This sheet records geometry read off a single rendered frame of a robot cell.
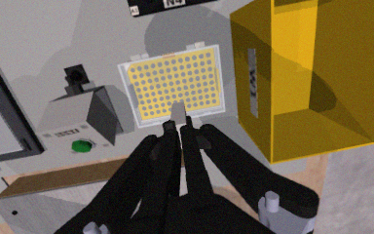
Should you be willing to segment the grey bench mat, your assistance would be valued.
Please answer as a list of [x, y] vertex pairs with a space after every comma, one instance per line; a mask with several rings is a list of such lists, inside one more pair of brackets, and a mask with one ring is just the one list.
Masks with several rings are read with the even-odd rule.
[[0, 75], [34, 134], [48, 103], [67, 95], [63, 68], [82, 64], [90, 83], [103, 86], [123, 133], [115, 146], [70, 155], [40, 138], [40, 155], [0, 162], [4, 176], [131, 154], [149, 135], [164, 134], [162, 124], [138, 128], [118, 64], [133, 55], [186, 49], [205, 41], [219, 44], [226, 112], [191, 118], [193, 128], [211, 124], [272, 172], [306, 171], [307, 158], [270, 165], [238, 119], [230, 14], [253, 0], [216, 0], [134, 18], [128, 0], [0, 0]]

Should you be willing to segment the yellow open-top bin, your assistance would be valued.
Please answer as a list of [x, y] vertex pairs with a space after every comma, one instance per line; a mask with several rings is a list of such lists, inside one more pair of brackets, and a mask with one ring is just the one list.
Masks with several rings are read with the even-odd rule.
[[239, 123], [271, 165], [374, 144], [374, 0], [253, 0], [230, 24]]

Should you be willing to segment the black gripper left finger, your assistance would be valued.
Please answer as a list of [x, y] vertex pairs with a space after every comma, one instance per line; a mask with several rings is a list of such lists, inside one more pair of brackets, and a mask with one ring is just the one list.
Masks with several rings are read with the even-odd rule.
[[91, 202], [54, 234], [117, 234], [140, 200], [129, 234], [164, 234], [168, 196], [180, 193], [178, 102], [162, 126], [164, 134], [146, 136]]

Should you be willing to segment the black flat plate nest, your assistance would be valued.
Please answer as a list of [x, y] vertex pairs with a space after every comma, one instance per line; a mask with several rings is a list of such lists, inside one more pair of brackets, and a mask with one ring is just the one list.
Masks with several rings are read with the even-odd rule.
[[216, 0], [128, 0], [131, 15], [141, 17]]

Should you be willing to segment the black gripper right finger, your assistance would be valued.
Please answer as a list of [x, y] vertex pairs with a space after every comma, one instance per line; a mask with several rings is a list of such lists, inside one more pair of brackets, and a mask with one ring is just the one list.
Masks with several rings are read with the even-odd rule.
[[193, 128], [178, 103], [193, 234], [226, 234], [200, 149], [229, 180], [259, 221], [276, 234], [313, 234], [319, 197], [311, 188], [269, 170], [211, 124]]

